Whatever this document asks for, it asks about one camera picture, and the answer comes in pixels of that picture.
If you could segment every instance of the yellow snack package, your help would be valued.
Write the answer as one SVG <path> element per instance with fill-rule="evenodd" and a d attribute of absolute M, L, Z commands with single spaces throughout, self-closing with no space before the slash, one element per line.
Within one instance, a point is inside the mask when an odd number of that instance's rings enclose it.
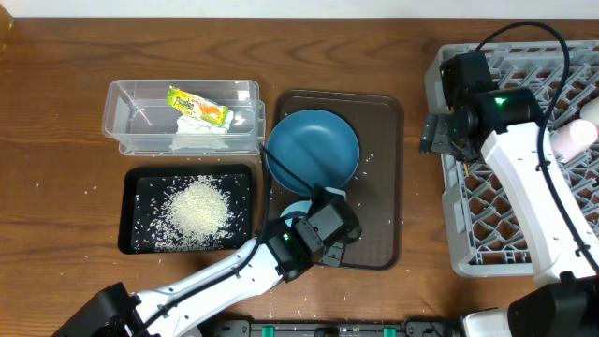
<path fill-rule="evenodd" d="M 189 117 L 198 118 L 214 125 L 222 126 L 228 112 L 228 107 L 202 98 L 198 95 L 186 93 L 183 90 L 170 87 L 167 103 Z"/>

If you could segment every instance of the white plastic basket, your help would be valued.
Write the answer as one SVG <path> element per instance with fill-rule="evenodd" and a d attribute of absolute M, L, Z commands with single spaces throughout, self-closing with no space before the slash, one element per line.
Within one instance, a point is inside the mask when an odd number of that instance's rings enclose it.
<path fill-rule="evenodd" d="M 580 108 L 599 96 L 599 41 L 569 41 L 570 76 L 548 128 L 553 130 L 578 117 Z M 476 44 L 446 45 L 425 75 L 429 113 L 449 113 L 439 66 Z M 483 47 L 491 76 L 500 88 L 531 88 L 546 109 L 562 77 L 563 54 L 557 42 L 497 43 Z M 533 266 L 518 219 L 501 184 L 484 165 L 469 167 L 441 158 L 446 191 L 443 210 L 454 271 L 464 277 L 532 275 Z M 562 167 L 563 176 L 599 236 L 599 143 Z"/>

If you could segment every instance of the green clip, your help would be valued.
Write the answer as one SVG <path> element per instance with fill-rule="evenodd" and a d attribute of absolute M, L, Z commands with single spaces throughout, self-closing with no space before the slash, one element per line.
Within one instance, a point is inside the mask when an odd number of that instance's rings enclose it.
<path fill-rule="evenodd" d="M 262 327 L 262 337 L 274 337 L 274 327 Z"/>
<path fill-rule="evenodd" d="M 395 337 L 397 335 L 397 331 L 393 328 L 384 328 L 383 329 L 383 337 Z"/>

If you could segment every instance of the small blue bowl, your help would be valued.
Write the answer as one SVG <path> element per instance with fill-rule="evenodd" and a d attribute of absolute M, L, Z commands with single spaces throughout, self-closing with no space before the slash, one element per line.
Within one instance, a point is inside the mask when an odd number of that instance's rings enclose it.
<path fill-rule="evenodd" d="M 324 110 L 302 110 L 285 117 L 270 133 L 267 148 L 309 185 L 341 189 L 359 163 L 358 137 L 341 117 Z M 272 177 L 302 196 L 310 191 L 268 159 Z"/>

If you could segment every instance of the black tray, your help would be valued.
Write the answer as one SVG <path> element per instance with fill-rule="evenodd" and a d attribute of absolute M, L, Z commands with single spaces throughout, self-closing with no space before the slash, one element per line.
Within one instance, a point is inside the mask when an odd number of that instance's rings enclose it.
<path fill-rule="evenodd" d="M 376 271 L 392 267 L 401 251 L 402 105 L 395 98 L 382 95 L 289 90 L 277 101 L 275 124 L 307 109 L 339 115 L 352 126 L 359 140 L 360 162 L 354 174 L 357 179 L 352 178 L 343 190 L 363 232 L 361 240 L 347 245 L 341 267 Z M 274 180 L 271 197 L 270 218 L 306 199 Z"/>
<path fill-rule="evenodd" d="M 245 165 L 145 167 L 133 168 L 124 177 L 119 250 L 125 254 L 162 253 L 162 251 L 155 251 L 151 240 L 155 231 L 155 227 L 149 226 L 153 220 L 154 209 L 154 206 L 150 206 L 151 200 L 154 198 L 155 205 L 159 207 L 165 201 L 165 190 L 173 186 L 173 182 L 179 182 L 181 177 L 202 175 L 220 179 L 216 187 L 223 192 L 230 192 L 229 210 L 236 215 L 229 220 L 230 226 L 227 228 L 230 233 L 233 233 L 232 237 L 219 239 L 218 249 L 236 249 L 249 240 L 252 237 L 252 172 L 249 167 Z M 180 183 L 175 183 L 174 186 L 182 187 Z"/>

